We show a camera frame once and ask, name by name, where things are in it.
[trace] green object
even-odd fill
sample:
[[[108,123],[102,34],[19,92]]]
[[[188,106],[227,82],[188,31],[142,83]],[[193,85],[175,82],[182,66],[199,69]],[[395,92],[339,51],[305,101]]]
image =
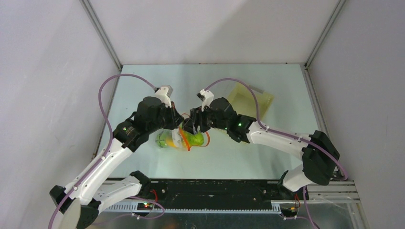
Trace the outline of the green object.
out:
[[[190,146],[202,146],[204,144],[204,136],[202,133],[197,133],[196,135],[190,134],[187,131],[183,131],[184,136],[189,141]]]
[[[155,142],[156,144],[158,144],[159,147],[162,148],[169,147],[166,142],[166,137],[168,136],[168,134],[171,134],[170,130],[164,130],[156,136]]]

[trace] cable clip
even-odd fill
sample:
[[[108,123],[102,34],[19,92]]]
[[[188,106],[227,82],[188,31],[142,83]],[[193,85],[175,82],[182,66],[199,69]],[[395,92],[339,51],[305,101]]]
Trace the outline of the cable clip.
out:
[[[300,136],[298,137],[297,141],[298,141],[298,142],[301,142],[301,139],[303,139],[303,138],[304,138],[304,136],[300,135]]]

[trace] yellow box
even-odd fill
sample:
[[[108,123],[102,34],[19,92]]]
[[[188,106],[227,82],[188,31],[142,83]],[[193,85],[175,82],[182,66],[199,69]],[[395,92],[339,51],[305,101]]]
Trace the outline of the yellow box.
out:
[[[249,87],[255,93],[259,104],[259,117],[263,119],[274,100],[274,95],[250,85]],[[227,100],[238,114],[256,118],[255,100],[245,86],[236,83]]]

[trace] white wall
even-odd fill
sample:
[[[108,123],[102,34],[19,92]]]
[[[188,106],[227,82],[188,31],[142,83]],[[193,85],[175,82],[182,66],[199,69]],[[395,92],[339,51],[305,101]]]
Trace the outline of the white wall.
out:
[[[373,229],[404,228],[405,1],[348,1],[311,76]]]
[[[90,162],[117,70],[77,0],[1,1],[0,28],[0,228],[43,229],[49,190]]]
[[[338,0],[92,0],[124,64],[305,62]]]

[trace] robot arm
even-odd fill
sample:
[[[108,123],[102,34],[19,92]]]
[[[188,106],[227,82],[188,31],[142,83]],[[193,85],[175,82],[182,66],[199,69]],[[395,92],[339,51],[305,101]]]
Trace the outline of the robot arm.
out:
[[[80,218],[77,228],[86,228],[97,216],[109,206],[130,196],[137,195],[147,178],[140,172],[133,172],[124,180],[107,188],[100,186],[111,172],[126,158],[135,152],[139,146],[149,139],[149,135],[159,129],[174,129],[182,122],[182,116],[175,110],[170,100],[172,88],[164,85],[159,88],[154,97],[146,97],[138,104],[136,112],[117,125],[113,132],[113,140],[109,151],[106,148],[65,187],[55,186],[50,191],[54,203],[58,205],[69,190],[75,190],[60,211],[65,213],[74,199],[80,200]],[[80,185],[77,181],[85,176]]]
[[[210,128],[222,129],[236,142],[270,146],[302,160],[302,165],[286,171],[279,180],[280,192],[286,195],[292,195],[312,182],[329,184],[336,165],[321,151],[302,141],[305,139],[321,146],[338,160],[339,153],[323,132],[315,131],[313,135],[288,133],[297,137],[294,140],[277,131],[269,131],[267,125],[263,129],[255,118],[237,114],[225,98],[214,100],[210,91],[203,89],[197,96],[202,100],[202,106],[190,111],[190,118],[185,120],[183,127],[185,131],[195,134]]]

